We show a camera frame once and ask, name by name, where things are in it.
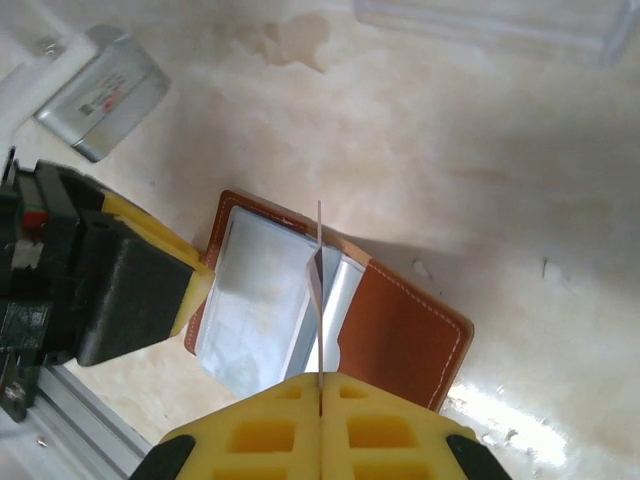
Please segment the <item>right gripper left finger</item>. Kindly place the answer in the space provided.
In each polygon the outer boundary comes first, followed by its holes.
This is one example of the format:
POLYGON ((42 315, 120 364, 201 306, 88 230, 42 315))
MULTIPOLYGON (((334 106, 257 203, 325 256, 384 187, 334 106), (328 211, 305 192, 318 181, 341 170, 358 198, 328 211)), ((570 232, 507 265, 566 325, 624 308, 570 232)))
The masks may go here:
POLYGON ((166 434, 146 479, 319 479, 317 376, 302 374, 166 434))

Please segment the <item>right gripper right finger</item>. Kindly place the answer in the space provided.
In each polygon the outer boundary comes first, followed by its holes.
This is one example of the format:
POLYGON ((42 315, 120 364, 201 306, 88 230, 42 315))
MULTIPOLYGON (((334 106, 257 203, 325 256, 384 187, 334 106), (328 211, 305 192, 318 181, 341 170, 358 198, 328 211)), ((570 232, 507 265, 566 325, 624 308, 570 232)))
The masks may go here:
POLYGON ((508 479, 474 431, 341 373, 324 377, 323 479, 508 479))

